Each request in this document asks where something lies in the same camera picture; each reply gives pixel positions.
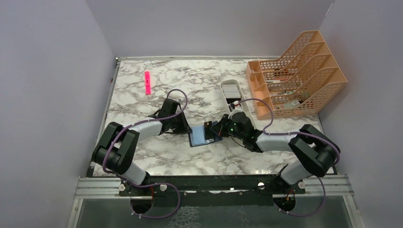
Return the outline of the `black credit card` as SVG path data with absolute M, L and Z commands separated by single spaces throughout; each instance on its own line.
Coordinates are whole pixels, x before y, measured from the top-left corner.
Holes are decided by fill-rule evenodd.
M 204 123 L 204 138 L 209 142 L 214 141 L 214 132 L 211 130 L 212 126 L 213 126 L 212 121 Z

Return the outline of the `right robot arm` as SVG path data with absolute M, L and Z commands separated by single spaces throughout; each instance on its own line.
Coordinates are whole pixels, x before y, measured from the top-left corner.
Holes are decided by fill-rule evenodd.
M 274 187 L 286 193 L 293 184 L 310 177 L 324 177 L 327 171 L 340 160 L 340 149 L 317 128 L 303 125 L 296 132 L 265 133 L 258 130 L 242 111 L 224 114 L 221 120 L 210 127 L 220 137 L 233 137 L 251 152 L 292 152 L 297 161 L 285 166 L 274 180 Z

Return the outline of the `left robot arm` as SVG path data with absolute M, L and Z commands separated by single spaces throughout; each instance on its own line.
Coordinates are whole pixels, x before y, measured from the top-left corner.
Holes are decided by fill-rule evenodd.
M 137 144 L 164 133 L 191 133 L 192 129 L 180 108 L 179 102 L 166 98 L 161 109 L 148 116 L 144 123 L 124 127 L 110 122 L 95 146 L 91 160 L 128 180 L 136 194 L 144 195 L 149 190 L 148 173 L 134 162 Z

